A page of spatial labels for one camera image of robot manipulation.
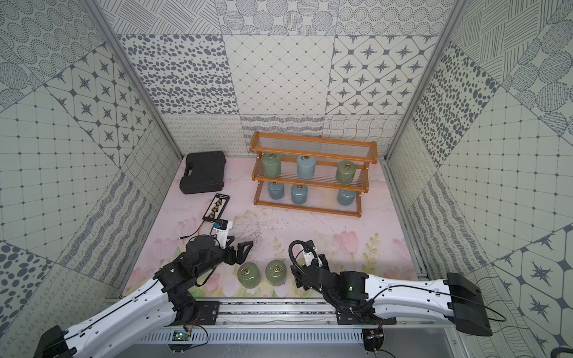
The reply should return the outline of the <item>green canister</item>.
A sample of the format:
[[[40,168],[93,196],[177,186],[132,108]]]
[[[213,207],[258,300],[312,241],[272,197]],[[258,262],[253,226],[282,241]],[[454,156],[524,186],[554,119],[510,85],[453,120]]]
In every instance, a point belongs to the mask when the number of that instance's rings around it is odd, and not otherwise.
[[[342,185],[350,185],[355,178],[356,164],[352,161],[340,161],[337,165],[335,178]]]
[[[244,263],[237,271],[237,279],[246,289],[254,289],[261,282],[261,272],[255,263]]]
[[[264,176],[278,178],[281,175],[281,155],[277,153],[264,153],[262,156]]]
[[[287,268],[282,260],[272,260],[265,268],[265,276],[272,286],[280,286],[287,279]]]

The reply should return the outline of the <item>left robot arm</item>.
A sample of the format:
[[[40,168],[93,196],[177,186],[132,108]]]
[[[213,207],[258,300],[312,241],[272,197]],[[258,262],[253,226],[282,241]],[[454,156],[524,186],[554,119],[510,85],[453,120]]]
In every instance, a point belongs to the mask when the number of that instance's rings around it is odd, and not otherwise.
[[[190,288],[222,263],[243,264],[254,244],[246,241],[234,247],[233,241],[221,245],[210,235],[193,238],[182,253],[131,295],[77,325],[47,330],[34,355],[112,357],[157,329],[197,321],[199,307]]]

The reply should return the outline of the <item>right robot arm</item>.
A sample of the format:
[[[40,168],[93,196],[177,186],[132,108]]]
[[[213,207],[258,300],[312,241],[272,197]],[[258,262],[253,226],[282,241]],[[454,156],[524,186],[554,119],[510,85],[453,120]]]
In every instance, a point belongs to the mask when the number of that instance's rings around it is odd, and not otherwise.
[[[399,317],[451,322],[461,333],[492,336],[480,288],[458,273],[427,281],[391,280],[358,271],[339,274],[317,265],[291,265],[298,288],[322,294],[338,313],[358,322]]]

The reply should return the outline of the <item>wooden three-tier shelf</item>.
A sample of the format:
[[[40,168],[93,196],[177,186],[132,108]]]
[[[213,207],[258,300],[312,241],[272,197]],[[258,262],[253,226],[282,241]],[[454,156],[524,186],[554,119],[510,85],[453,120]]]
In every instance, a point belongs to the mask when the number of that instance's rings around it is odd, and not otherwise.
[[[375,142],[255,131],[254,204],[360,218]]]

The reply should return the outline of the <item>black battery holder tray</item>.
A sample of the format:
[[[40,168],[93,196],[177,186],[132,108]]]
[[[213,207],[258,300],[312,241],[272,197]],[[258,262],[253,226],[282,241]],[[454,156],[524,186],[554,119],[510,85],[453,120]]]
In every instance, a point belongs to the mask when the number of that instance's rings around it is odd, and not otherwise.
[[[217,193],[211,203],[209,204],[204,216],[204,222],[216,222],[216,220],[220,219],[228,202],[230,201],[229,195],[224,195]]]

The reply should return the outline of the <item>blue canister bottom left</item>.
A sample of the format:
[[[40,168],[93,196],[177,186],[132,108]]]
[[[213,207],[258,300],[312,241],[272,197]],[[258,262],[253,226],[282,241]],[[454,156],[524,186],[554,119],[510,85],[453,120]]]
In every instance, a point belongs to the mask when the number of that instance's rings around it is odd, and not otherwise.
[[[285,193],[284,183],[269,182],[267,188],[268,188],[269,197],[271,199],[280,200],[284,197],[284,193]]]

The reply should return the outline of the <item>floral pink table mat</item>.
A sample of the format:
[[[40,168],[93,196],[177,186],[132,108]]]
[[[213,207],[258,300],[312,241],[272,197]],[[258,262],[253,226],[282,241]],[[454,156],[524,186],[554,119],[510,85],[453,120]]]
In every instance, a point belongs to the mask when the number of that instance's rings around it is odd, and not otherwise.
[[[293,240],[312,240],[332,271],[363,271],[391,279],[413,280],[415,265],[380,166],[369,170],[369,191],[359,218],[256,206],[252,158],[230,158],[223,192],[231,200],[224,217],[237,241],[253,241],[249,261],[264,269],[272,260],[287,260]],[[210,232],[201,218],[212,200],[209,193],[185,195],[177,172],[140,256],[125,286],[130,294],[184,249],[194,231]]]

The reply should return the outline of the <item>blue canister bottom centre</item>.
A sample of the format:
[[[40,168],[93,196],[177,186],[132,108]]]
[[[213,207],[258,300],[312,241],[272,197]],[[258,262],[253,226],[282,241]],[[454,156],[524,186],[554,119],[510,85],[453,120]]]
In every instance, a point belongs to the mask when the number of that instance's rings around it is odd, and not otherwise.
[[[291,187],[291,200],[294,204],[302,205],[307,201],[308,187],[294,184]]]

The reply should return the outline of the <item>blue canister bottom right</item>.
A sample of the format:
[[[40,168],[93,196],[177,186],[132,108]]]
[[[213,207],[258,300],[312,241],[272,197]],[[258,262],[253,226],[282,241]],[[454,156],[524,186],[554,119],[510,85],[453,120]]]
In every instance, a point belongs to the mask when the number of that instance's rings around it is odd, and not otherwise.
[[[356,195],[355,191],[340,189],[337,194],[337,201],[340,205],[349,206],[355,200]]]

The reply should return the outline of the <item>green circuit board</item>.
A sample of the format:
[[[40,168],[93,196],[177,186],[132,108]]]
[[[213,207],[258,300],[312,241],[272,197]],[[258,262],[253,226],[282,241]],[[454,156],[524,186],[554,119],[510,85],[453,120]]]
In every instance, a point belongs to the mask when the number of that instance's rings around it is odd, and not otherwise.
[[[168,346],[174,352],[182,352],[191,349],[192,343],[187,332],[174,331]]]

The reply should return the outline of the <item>black connector module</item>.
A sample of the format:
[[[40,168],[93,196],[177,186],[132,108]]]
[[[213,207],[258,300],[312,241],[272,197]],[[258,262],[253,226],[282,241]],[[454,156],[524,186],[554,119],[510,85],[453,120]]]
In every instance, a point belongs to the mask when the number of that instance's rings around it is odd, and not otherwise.
[[[368,352],[378,352],[384,342],[384,332],[382,328],[362,329],[363,346]]]

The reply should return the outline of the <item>blue canister middle centre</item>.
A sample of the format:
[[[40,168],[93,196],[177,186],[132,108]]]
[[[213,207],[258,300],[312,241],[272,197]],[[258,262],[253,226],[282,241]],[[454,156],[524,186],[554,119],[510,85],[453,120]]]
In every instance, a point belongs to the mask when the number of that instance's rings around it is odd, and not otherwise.
[[[312,156],[299,155],[297,157],[297,175],[304,180],[310,180],[315,175],[317,159]]]

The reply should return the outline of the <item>aluminium mounting rail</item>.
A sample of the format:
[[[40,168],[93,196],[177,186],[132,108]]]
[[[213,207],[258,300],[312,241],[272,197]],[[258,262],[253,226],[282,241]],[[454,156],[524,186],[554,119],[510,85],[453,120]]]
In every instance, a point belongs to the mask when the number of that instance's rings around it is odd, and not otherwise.
[[[250,326],[309,326],[376,327],[377,325],[338,325],[337,312],[322,299],[224,299],[200,298],[197,301],[220,301],[215,325],[219,327]],[[87,320],[86,329],[114,329],[118,331],[153,331],[176,325],[177,312],[165,295],[146,295],[124,298]]]

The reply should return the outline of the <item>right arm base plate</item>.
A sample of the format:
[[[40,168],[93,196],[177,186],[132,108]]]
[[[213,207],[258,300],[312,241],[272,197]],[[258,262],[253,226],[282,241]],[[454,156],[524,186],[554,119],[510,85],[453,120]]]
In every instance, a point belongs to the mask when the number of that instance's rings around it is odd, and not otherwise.
[[[396,325],[397,319],[395,317],[389,319],[381,319],[376,316],[373,308],[366,310],[362,313],[344,313],[337,311],[337,324],[338,325]]]

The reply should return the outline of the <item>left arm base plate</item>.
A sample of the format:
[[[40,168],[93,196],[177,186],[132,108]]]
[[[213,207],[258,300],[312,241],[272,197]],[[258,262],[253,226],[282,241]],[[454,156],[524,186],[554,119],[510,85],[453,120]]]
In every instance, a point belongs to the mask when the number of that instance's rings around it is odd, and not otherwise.
[[[215,325],[220,301],[196,301],[177,313],[176,325]]]

